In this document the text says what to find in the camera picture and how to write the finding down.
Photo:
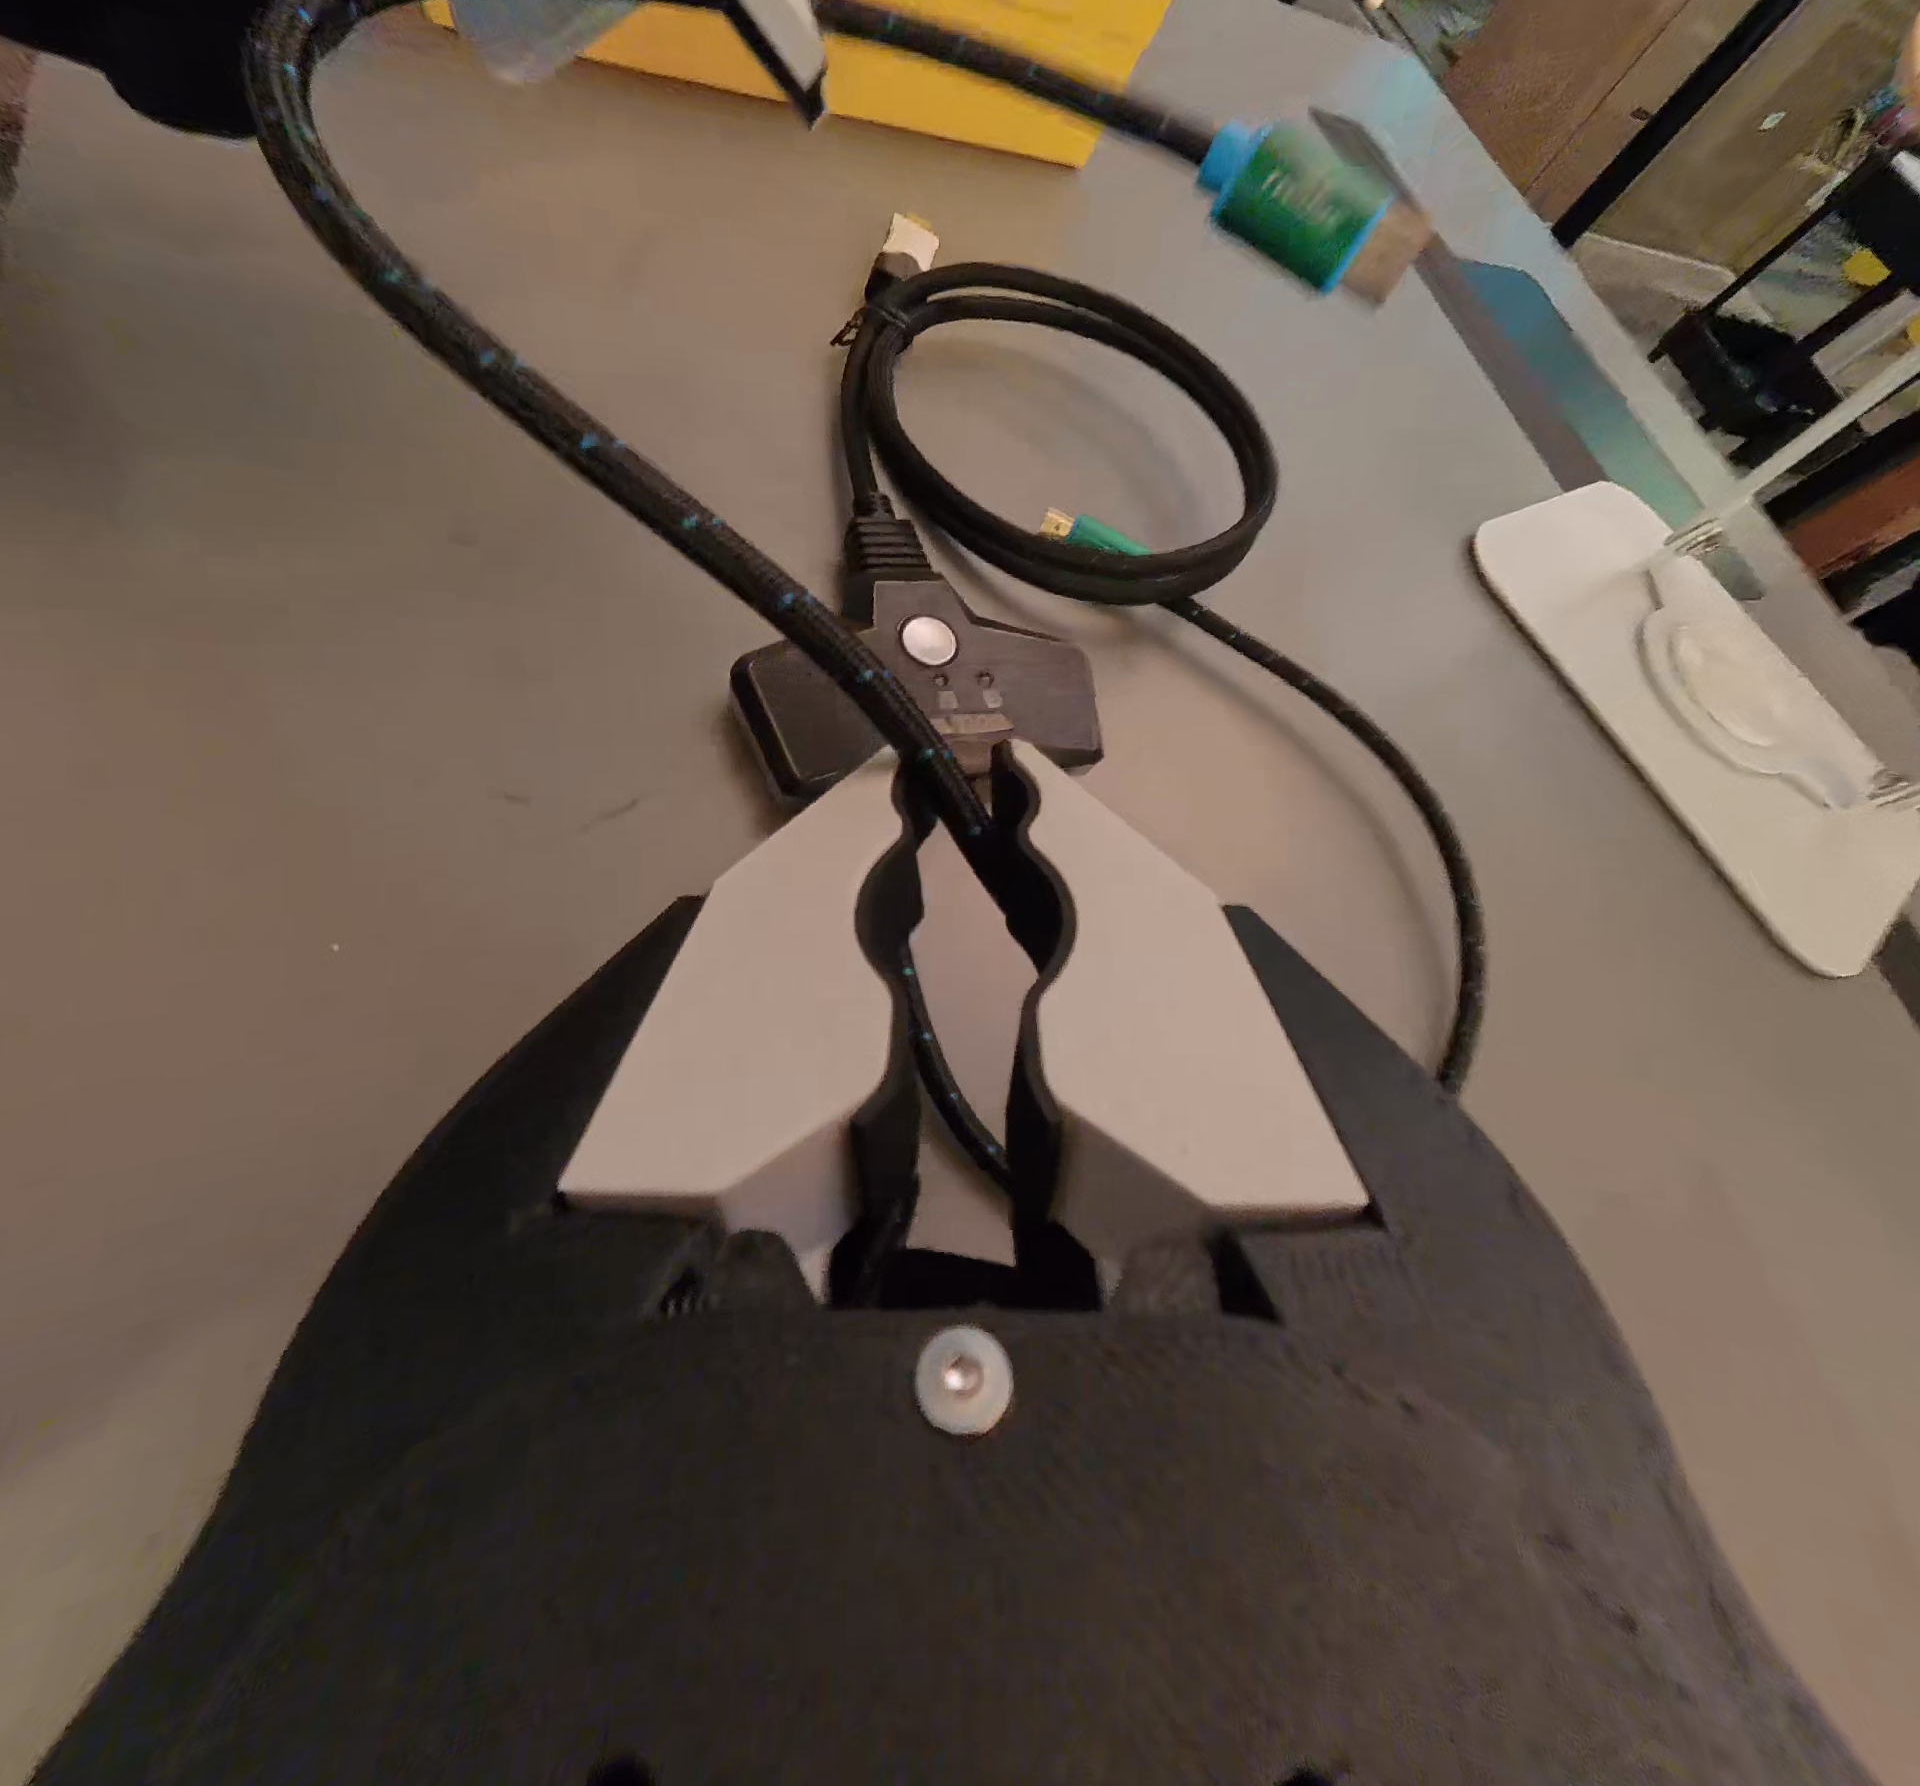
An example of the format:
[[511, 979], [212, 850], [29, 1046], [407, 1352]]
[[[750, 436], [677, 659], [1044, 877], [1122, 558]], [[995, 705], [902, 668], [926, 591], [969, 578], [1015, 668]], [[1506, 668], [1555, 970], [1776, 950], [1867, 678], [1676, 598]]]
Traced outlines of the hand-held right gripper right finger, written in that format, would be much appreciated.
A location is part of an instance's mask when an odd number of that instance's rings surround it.
[[1156, 1246], [1370, 1219], [1212, 887], [1035, 746], [995, 746], [993, 817], [1035, 970], [1005, 1087], [1015, 1227], [1059, 1227], [1116, 1277]]

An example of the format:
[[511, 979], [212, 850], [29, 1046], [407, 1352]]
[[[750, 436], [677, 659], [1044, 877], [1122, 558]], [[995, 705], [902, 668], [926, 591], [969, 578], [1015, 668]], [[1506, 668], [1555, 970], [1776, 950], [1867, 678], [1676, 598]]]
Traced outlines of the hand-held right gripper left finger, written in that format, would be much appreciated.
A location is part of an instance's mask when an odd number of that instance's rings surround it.
[[567, 1173], [573, 1208], [775, 1236], [812, 1293], [919, 1200], [901, 950], [919, 826], [881, 752], [734, 863], [668, 958]]

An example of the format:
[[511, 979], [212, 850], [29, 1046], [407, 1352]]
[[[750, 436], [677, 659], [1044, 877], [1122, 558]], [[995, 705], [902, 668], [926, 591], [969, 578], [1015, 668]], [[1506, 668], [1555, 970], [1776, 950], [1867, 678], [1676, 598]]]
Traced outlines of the black hdmi switch box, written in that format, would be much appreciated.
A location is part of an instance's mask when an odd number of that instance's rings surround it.
[[[1087, 655], [977, 619], [941, 578], [895, 578], [856, 591], [856, 635], [901, 674], [969, 773], [995, 741], [1024, 741], [1064, 769], [1101, 758]], [[769, 643], [729, 668], [734, 714], [781, 802], [812, 802], [867, 758], [881, 730], [795, 643]]]

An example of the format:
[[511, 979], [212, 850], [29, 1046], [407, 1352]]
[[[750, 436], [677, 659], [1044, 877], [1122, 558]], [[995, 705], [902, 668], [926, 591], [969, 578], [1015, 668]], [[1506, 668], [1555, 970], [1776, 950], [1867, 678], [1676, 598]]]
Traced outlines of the white base clear stand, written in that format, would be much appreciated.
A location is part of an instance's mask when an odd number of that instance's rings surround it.
[[1521, 420], [1555, 492], [1473, 527], [1483, 591], [1665, 800], [1760, 931], [1856, 979], [1915, 901], [1915, 705], [1769, 522], [1769, 486], [1915, 379], [1847, 390], [1751, 472], [1693, 481], [1555, 341]]

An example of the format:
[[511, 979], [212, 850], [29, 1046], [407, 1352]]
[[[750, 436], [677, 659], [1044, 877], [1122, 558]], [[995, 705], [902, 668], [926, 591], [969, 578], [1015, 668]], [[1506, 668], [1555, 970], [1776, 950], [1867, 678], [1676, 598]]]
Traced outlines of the brown wooden cabinet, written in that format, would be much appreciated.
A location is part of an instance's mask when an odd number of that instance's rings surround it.
[[1500, 0], [1448, 99], [1521, 203], [1576, 234], [1600, 181], [1764, 0]]

